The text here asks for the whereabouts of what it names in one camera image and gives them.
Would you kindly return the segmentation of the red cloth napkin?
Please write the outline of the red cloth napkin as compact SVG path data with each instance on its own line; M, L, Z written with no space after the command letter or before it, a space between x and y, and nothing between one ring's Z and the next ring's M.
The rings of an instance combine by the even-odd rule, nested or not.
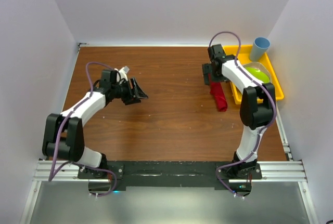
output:
M219 112L225 112L228 108L228 104L225 98L223 88L220 83L210 83L210 95L213 96L216 104L216 108Z

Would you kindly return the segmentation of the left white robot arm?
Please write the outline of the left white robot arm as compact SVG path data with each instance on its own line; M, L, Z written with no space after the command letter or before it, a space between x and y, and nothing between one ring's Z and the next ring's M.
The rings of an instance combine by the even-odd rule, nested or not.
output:
M128 70L128 67L102 70L100 79L78 103L59 114L50 114L46 119L42 153L79 164L95 178L105 177L106 156L85 145L83 127L114 99L121 99L126 106L148 99L136 79L127 77Z

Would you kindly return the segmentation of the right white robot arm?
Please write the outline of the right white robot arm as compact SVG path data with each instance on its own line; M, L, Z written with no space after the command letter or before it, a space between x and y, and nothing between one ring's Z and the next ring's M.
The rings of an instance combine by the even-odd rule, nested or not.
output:
M210 63L202 65L204 82L232 82L242 94L240 118L244 125L233 161L220 171L239 179L255 170L263 134L276 117L275 87L250 74L235 55L227 55L223 47L208 47Z

